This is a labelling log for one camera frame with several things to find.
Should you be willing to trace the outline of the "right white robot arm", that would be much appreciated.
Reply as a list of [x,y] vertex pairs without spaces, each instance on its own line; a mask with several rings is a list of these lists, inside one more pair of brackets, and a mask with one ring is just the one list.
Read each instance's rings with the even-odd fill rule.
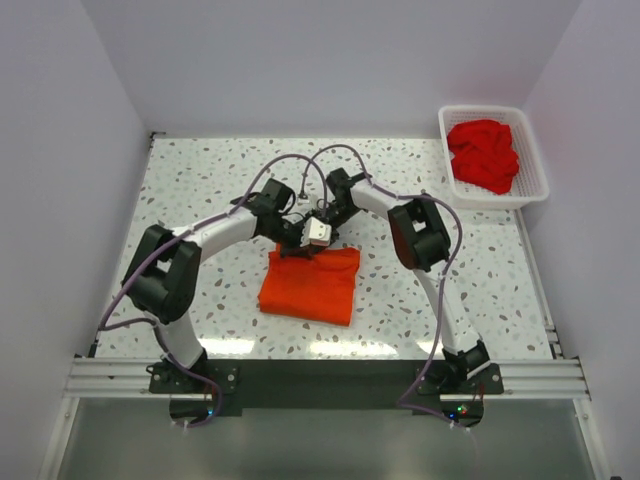
[[438,389],[469,392],[480,382],[490,357],[456,285],[448,279],[463,238],[455,211],[429,195],[395,194],[371,183],[363,173],[350,176],[342,168],[329,174],[327,184],[334,196],[326,207],[332,227],[361,210],[384,216],[396,256],[427,294],[436,315],[433,346],[442,348],[443,358],[435,361],[435,353],[430,352],[417,378]]

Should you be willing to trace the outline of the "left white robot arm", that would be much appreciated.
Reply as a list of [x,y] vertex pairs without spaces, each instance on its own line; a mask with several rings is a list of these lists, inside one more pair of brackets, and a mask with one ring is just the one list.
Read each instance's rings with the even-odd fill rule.
[[147,228],[122,281],[122,292],[152,326],[162,359],[148,366],[153,394],[211,393],[218,379],[197,339],[189,310],[201,264],[222,250],[254,237],[279,244],[285,253],[304,258],[320,252],[334,232],[327,207],[311,208],[301,219],[288,219],[293,191],[270,180],[247,192],[229,208],[190,226]]

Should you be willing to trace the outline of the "orange t shirt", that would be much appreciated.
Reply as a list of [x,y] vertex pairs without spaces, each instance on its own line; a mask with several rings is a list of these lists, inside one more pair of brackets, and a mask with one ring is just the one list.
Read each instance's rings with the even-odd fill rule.
[[328,249],[310,259],[269,253],[258,294],[265,314],[347,327],[351,324],[360,251]]

